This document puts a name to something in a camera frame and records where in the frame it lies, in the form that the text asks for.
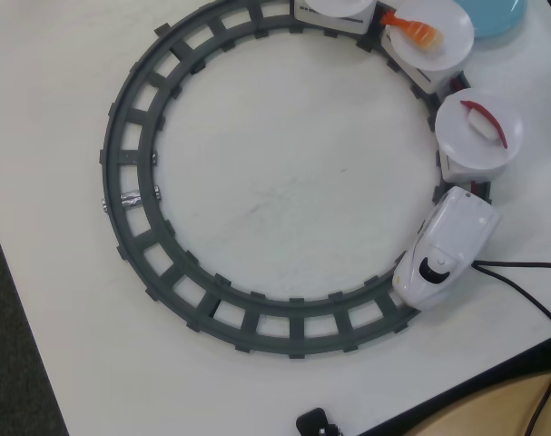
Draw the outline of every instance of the dark carpet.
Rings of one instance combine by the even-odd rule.
[[[0,436],[67,434],[0,246]]]

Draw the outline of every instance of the toy train track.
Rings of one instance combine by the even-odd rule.
[[[251,350],[288,354],[291,358],[303,358],[307,354],[343,350],[351,352],[358,346],[378,337],[399,332],[407,327],[408,321],[418,312],[407,306],[397,306],[389,296],[394,269],[375,276],[352,292],[335,292],[327,298],[305,301],[301,298],[288,301],[272,300],[259,292],[243,292],[231,286],[231,282],[219,274],[211,275],[200,265],[196,257],[185,251],[174,238],[172,225],[162,216],[159,207],[161,193],[153,183],[153,165],[157,158],[154,138],[164,126],[164,110],[171,99],[179,97],[182,81],[196,74],[206,66],[206,60],[215,52],[228,52],[242,38],[253,36],[263,38],[271,31],[288,29],[300,34],[304,29],[319,29],[327,37],[345,35],[355,40],[357,47],[368,52],[374,50],[386,56],[388,65],[398,72],[398,65],[390,59],[379,43],[382,26],[379,17],[387,9],[379,5],[376,15],[365,35],[353,35],[330,31],[323,27],[298,21],[293,17],[293,3],[288,15],[263,16],[261,5],[267,0],[220,0],[200,8],[176,25],[163,25],[156,29],[158,40],[133,66],[122,90],[113,103],[109,116],[104,147],[100,152],[103,166],[103,208],[108,213],[113,231],[118,240],[118,251],[130,263],[146,286],[146,292],[157,302],[181,316],[187,326],[196,332],[229,342],[242,352]],[[251,20],[247,23],[226,28],[221,17],[236,11],[247,10]],[[203,26],[212,31],[212,38],[192,49],[185,42]],[[167,76],[156,73],[155,66],[168,54],[179,59],[178,65]],[[136,96],[146,85],[156,88],[156,95],[148,111],[133,108]],[[453,87],[467,87],[461,74],[451,82]],[[423,100],[430,116],[428,124],[434,130],[434,120],[440,106],[436,94],[426,94],[411,83],[414,95]],[[123,150],[123,130],[127,123],[142,127],[137,150]],[[121,188],[121,167],[137,167],[139,191],[124,193]],[[442,181],[435,188],[433,201],[436,203],[450,187]],[[477,186],[477,194],[488,197],[489,184]],[[143,207],[151,228],[139,235],[133,235],[126,215],[128,207]],[[172,266],[163,274],[156,273],[146,261],[144,252],[160,244],[172,260]],[[183,277],[189,277],[205,291],[202,300],[193,306],[173,291],[173,286]],[[352,327],[349,310],[367,302],[375,302],[382,312],[382,318],[367,325]],[[238,306],[244,310],[241,328],[235,328],[213,318],[221,302]],[[289,337],[273,337],[257,332],[259,319],[263,315],[287,318]],[[305,322],[311,317],[333,315],[338,333],[322,337],[306,337]]]

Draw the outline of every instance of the blue plate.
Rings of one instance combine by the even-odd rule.
[[[527,0],[455,0],[470,16],[475,38],[503,34],[523,18]]]

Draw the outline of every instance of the white table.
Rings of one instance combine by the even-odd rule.
[[[0,241],[73,436],[292,435],[316,406],[354,435],[551,336],[533,306],[476,272],[403,333],[300,362],[236,352],[154,304],[115,250],[98,151],[153,29],[203,3],[0,0]],[[406,81],[349,45],[245,43],[169,108],[162,207],[210,270],[310,297],[354,286],[406,248],[430,208],[434,139]],[[476,44],[466,74],[526,123],[521,154],[493,184],[505,218],[482,258],[551,261],[547,3],[532,0],[518,30]],[[551,308],[551,271],[507,275]]]

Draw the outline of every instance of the black cable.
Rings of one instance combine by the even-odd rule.
[[[495,278],[495,279],[497,279],[497,280],[499,280],[503,283],[508,284],[512,288],[514,288],[517,292],[519,292],[521,295],[523,295],[529,301],[531,301],[537,307],[537,309],[539,309],[541,312],[543,312],[544,315],[551,320],[551,312],[548,309],[546,309],[546,307],[541,302],[539,302],[538,300],[533,298],[528,292],[526,292],[526,290],[521,288],[517,283],[511,282],[507,277],[504,277],[501,274],[497,274],[496,272],[492,272],[492,271],[487,270],[485,268],[481,268],[478,265],[477,262],[474,262],[472,266],[473,266],[473,268],[475,268],[480,273],[489,275],[489,276],[491,276],[491,277],[493,277],[493,278]]]
[[[501,266],[507,268],[551,268],[551,262],[491,262],[474,261],[478,266]]]
[[[530,436],[533,432],[533,428],[536,426],[537,418],[539,418],[539,415],[541,414],[541,411],[544,409],[544,406],[547,403],[547,399],[549,399],[549,396],[551,395],[551,382],[549,383],[549,386],[547,386],[546,393],[544,393],[544,396],[542,397],[541,401],[537,405],[536,411],[533,412],[533,415],[531,417],[531,420],[529,420],[529,424],[527,425],[527,430],[525,432],[524,436]]]
[[[524,267],[524,268],[551,268],[551,263],[506,263],[506,262],[474,261],[472,264],[473,268],[479,271],[480,273],[493,277],[514,288],[517,292],[519,292],[521,295],[526,297],[530,302],[532,302],[537,307],[537,309],[543,312],[543,314],[551,320],[551,312],[548,309],[546,309],[546,307],[541,302],[536,300],[526,290],[521,288],[517,283],[510,281],[507,277],[504,277],[501,274],[497,274],[496,272],[492,272],[485,268],[481,268],[481,266],[479,265]],[[527,425],[525,436],[531,435],[534,427],[536,426],[537,418],[539,418],[539,415],[541,414],[541,411],[544,409],[544,406],[546,405],[547,399],[549,398],[550,395],[551,395],[551,382],[549,383],[549,386],[547,386],[546,393],[544,393],[544,396],[542,397],[541,401],[537,405],[536,411],[533,413],[531,419],[529,420],[529,424]]]

